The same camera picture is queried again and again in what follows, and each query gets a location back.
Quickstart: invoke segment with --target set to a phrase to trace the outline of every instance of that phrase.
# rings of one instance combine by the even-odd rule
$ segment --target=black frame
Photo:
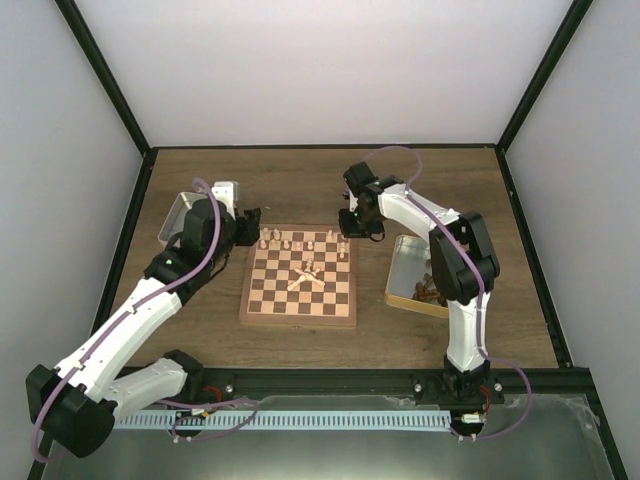
[[[547,323],[549,336],[554,348],[559,368],[557,369],[527,369],[526,373],[536,393],[554,394],[584,394],[591,410],[600,418],[599,434],[606,449],[611,469],[615,478],[628,478],[622,460],[609,429],[605,413],[600,404],[598,393],[588,369],[573,366],[571,354],[564,338],[562,327],[551,299],[548,285],[544,278],[527,221],[518,198],[509,166],[506,152],[524,124],[544,85],[551,76],[556,64],[569,45],[571,38],[577,31],[580,22],[586,15],[593,0],[574,0],[556,32],[547,52],[538,66],[529,86],[514,111],[498,144],[411,144],[414,148],[493,148],[498,165],[502,173],[505,187],[509,192],[511,207],[520,232],[529,267],[533,275],[534,284],[542,311]],[[62,15],[67,20],[71,31],[84,51],[89,63],[102,83],[114,108],[118,112],[131,138],[138,147],[143,158],[135,190],[127,210],[125,222],[113,257],[109,275],[96,314],[93,331],[97,330],[108,318],[111,312],[115,293],[120,282],[122,269],[129,251],[131,239],[138,221],[144,201],[145,192],[151,178],[153,165],[158,151],[162,148],[376,148],[384,145],[268,145],[268,146],[204,146],[182,147],[165,146],[150,147],[138,125],[128,103],[118,87],[109,66],[107,65],[89,27],[82,18],[82,14],[74,0],[56,0]],[[414,391],[415,383],[427,381],[433,375],[442,373],[440,369],[424,370],[298,370],[298,369],[206,369],[206,376],[213,384],[234,386],[234,394],[261,398],[277,394],[357,394],[363,391],[383,395],[408,396],[420,402],[421,397]],[[492,370],[503,386],[502,393],[524,393],[524,386],[518,374],[511,370]],[[43,450],[49,450],[50,439],[45,436]],[[34,462],[30,472],[30,479],[41,478],[44,467]]]

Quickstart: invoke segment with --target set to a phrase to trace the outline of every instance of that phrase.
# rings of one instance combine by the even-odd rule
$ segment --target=chessboard frame
[[[333,230],[336,235],[340,234],[338,225],[293,225],[293,224],[261,224],[261,228],[268,228],[270,231],[278,229],[281,232],[322,232]],[[244,271],[242,284],[242,296],[240,297],[239,320],[243,325],[269,326],[269,327],[308,327],[308,328],[355,328],[357,324],[357,303],[356,295],[356,265],[357,253],[356,243],[349,238],[345,238],[349,246],[349,315],[338,317],[331,315],[291,315],[279,313],[250,313],[248,312],[249,294],[251,292],[251,276],[255,262],[256,251],[259,243],[256,242],[249,250],[247,264]]]

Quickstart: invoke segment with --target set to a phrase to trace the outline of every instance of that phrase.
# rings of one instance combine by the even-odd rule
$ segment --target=dark chessboard square
[[[262,302],[251,301],[251,302],[249,302],[249,311],[251,313],[259,313],[261,306],[262,306]]]
[[[273,304],[273,313],[286,313],[287,302],[276,302]]]

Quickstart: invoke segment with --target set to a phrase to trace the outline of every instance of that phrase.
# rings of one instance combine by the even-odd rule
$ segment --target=gray floor
[[[519,417],[523,397],[494,406],[487,430]],[[175,445],[164,431],[114,431],[92,456],[66,454],[46,480],[609,479],[597,419],[581,398],[538,395],[525,423],[496,440],[446,433],[240,432]]]

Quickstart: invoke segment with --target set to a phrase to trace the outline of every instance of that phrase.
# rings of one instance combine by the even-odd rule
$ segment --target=ventilation grille
[[[116,423],[120,430],[166,430],[177,411],[140,411]],[[247,411],[219,411],[206,419],[187,419],[177,430],[227,430],[251,415]],[[447,432],[451,414],[446,411],[260,411],[243,430],[400,430]]]

